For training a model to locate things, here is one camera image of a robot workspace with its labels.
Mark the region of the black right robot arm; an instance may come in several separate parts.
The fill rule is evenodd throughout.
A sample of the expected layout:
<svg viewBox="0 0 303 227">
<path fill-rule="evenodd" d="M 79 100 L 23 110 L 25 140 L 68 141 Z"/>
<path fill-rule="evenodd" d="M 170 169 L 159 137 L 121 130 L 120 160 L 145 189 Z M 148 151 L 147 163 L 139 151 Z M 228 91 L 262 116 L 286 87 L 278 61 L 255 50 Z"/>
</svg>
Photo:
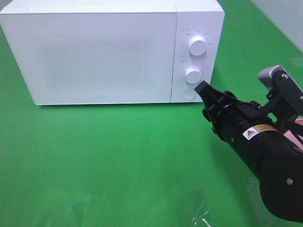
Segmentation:
<svg viewBox="0 0 303 227">
<path fill-rule="evenodd" d="M 274 216 L 303 221 L 303 151 L 275 126 L 259 103 L 243 102 L 202 81 L 195 91 L 212 131 L 228 143 L 259 180 L 260 195 Z"/>
</svg>

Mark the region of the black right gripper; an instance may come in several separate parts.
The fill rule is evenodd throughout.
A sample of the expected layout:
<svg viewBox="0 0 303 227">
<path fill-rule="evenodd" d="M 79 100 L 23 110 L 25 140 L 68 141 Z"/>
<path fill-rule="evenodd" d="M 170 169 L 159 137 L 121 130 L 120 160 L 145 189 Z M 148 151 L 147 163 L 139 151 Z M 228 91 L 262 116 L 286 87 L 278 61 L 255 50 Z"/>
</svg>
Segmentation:
<svg viewBox="0 0 303 227">
<path fill-rule="evenodd" d="M 276 131 L 269 117 L 256 115 L 257 102 L 242 102 L 231 92 L 220 92 L 204 80 L 194 90 L 205 104 L 202 113 L 212 124 L 213 132 L 228 144 L 233 144 L 238 137 L 247 139 L 243 133 L 254 126 L 260 128 L 254 130 L 253 135 Z"/>
</svg>

